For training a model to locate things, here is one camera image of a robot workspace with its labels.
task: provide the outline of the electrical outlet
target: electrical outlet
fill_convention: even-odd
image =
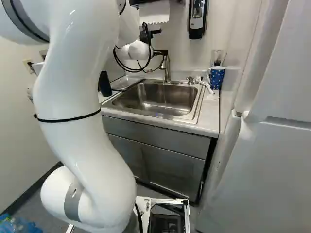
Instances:
[[[24,65],[25,65],[27,71],[28,71],[30,74],[34,74],[34,73],[35,73],[35,71],[34,71],[34,69],[33,69],[33,67],[32,67],[32,63],[33,63],[32,59],[24,60],[23,63],[24,63]]]

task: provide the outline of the soap dispenser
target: soap dispenser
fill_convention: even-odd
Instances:
[[[189,0],[188,33],[189,39],[201,39],[207,27],[209,0]]]

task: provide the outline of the black bottle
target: black bottle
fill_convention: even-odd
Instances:
[[[112,95],[108,74],[106,71],[102,71],[98,80],[98,89],[101,91],[104,97]]]

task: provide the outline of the white countertop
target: white countertop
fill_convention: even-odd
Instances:
[[[130,120],[133,122],[163,127],[171,130],[178,130],[186,133],[193,133],[202,136],[214,137],[217,138],[219,134],[219,109],[218,101],[216,100],[207,100],[209,95],[208,90],[204,87],[204,98],[201,105],[201,110],[198,118],[197,124],[189,124],[184,122],[172,121],[162,118],[157,118],[153,116],[144,116],[129,112],[124,112],[120,110],[101,107],[102,115],[108,117],[114,117],[119,119]],[[100,103],[105,103],[110,98],[114,97],[115,94],[119,93],[118,91],[113,91],[113,95],[110,97],[103,97],[99,93]]]

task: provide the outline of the faucet handle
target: faucet handle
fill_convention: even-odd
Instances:
[[[188,80],[188,85],[194,85],[194,77],[188,76],[186,79]]]

